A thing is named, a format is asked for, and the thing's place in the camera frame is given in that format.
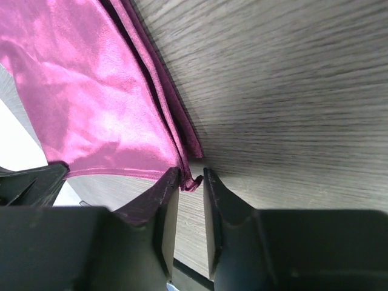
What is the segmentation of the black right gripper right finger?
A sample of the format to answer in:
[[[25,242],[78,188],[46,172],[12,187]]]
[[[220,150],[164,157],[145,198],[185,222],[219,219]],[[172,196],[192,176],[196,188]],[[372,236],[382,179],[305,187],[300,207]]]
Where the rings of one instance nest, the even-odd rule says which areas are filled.
[[[387,213],[256,209],[204,169],[215,290],[386,290]]]

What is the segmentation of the magenta cloth napkin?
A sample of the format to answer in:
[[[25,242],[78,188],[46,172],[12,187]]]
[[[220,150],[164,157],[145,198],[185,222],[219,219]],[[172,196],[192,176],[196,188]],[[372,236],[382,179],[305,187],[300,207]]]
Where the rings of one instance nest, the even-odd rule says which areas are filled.
[[[1,65],[48,162],[158,180],[203,151],[130,1],[2,1]]]

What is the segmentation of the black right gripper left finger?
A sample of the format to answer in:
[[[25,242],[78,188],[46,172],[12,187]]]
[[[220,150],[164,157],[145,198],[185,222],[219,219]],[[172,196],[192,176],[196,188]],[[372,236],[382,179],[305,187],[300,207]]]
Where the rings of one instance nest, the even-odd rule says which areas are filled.
[[[165,290],[180,171],[118,210],[1,206],[2,290]]]

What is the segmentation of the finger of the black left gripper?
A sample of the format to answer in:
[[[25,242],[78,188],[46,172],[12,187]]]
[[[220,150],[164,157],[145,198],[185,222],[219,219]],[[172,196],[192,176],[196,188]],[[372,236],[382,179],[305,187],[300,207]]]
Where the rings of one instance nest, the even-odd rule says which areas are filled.
[[[69,168],[62,163],[11,171],[1,168],[1,206],[52,206]]]

